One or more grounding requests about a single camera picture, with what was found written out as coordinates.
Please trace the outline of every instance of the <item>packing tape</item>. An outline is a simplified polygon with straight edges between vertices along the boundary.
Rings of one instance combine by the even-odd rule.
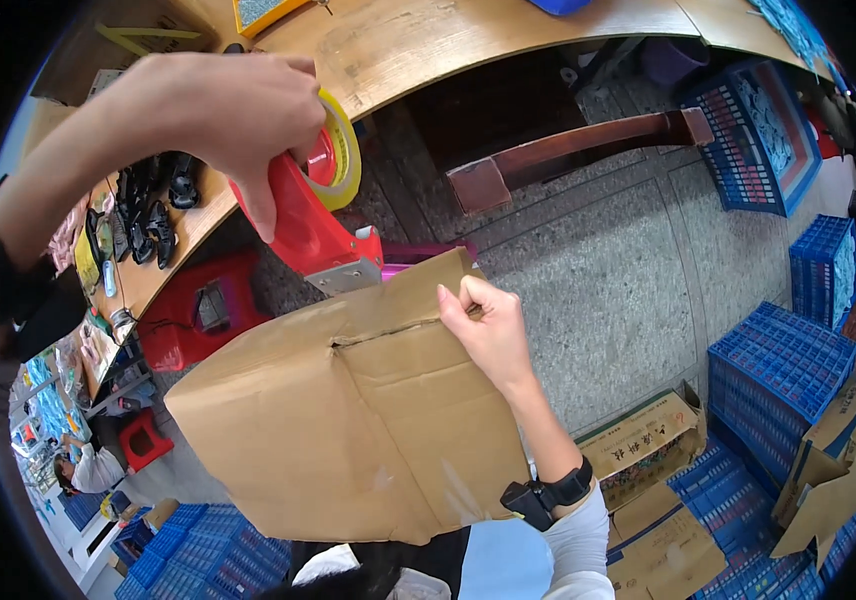
[[[335,168],[331,182],[327,185],[314,181],[307,174],[304,178],[324,207],[332,211],[347,207],[358,194],[358,186],[362,181],[362,152],[358,148],[358,138],[351,120],[334,96],[324,89],[319,90],[317,96],[324,106],[322,128],[331,140],[330,150]]]

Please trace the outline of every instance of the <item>hand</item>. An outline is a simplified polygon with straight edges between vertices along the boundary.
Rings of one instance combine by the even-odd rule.
[[[255,229],[275,238],[268,163],[291,151],[303,164],[325,123],[315,63],[278,54],[151,54],[92,103],[117,103],[143,120],[149,145],[180,150],[226,174],[242,192]]]
[[[437,302],[441,322],[508,402],[524,397],[521,392],[532,384],[538,385],[528,355],[518,294],[503,292],[487,281],[465,275],[458,296],[438,285]],[[466,312],[472,305],[482,308],[479,320],[473,320]]]

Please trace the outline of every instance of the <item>red plastic stool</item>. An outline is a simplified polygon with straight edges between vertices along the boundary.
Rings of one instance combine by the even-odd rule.
[[[176,272],[138,321],[147,366],[181,371],[270,319],[254,306],[257,263],[248,247]]]
[[[169,438],[162,438],[155,428],[155,411],[146,408],[118,434],[124,458],[134,473],[145,469],[159,456],[175,447]]]

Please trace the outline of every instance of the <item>purple bucket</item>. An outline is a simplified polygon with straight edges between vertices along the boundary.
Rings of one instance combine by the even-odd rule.
[[[641,53],[645,75],[665,88],[708,63],[709,49],[697,37],[649,37]]]

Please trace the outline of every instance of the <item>white sleeve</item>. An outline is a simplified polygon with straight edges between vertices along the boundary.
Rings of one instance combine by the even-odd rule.
[[[544,600],[614,598],[608,578],[609,517],[598,488],[578,509],[566,514],[542,534],[554,557],[551,587]]]

